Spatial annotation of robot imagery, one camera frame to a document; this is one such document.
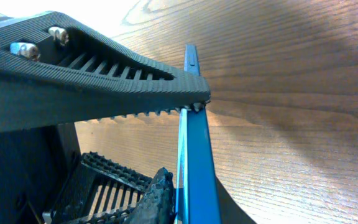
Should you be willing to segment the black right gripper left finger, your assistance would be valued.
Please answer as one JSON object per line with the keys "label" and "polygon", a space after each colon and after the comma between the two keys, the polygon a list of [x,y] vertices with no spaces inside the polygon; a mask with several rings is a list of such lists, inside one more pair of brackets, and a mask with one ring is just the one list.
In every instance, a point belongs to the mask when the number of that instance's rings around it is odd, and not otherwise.
{"label": "black right gripper left finger", "polygon": [[0,133],[199,110],[205,78],[139,55],[61,12],[0,18]]}

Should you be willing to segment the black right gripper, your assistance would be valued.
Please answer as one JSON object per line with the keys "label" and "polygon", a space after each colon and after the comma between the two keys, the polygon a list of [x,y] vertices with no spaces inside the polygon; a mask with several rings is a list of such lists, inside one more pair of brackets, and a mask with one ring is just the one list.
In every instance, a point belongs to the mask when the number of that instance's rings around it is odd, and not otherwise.
{"label": "black right gripper", "polygon": [[0,223],[43,223],[79,158],[72,123],[0,133]]}

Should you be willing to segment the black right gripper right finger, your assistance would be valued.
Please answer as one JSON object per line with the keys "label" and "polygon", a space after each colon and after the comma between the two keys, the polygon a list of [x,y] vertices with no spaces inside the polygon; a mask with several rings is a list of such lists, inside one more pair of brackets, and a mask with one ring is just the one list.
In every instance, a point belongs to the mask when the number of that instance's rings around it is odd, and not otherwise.
{"label": "black right gripper right finger", "polygon": [[124,223],[171,224],[174,219],[173,174],[163,167],[157,171],[146,193]]}

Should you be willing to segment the blue Galaxy smartphone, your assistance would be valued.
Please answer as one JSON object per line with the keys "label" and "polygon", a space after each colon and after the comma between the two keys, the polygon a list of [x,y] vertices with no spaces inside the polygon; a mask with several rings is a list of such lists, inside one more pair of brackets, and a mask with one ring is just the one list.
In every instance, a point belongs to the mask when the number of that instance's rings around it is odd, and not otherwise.
{"label": "blue Galaxy smartphone", "polygon": [[175,223],[221,224],[206,110],[180,110]]}

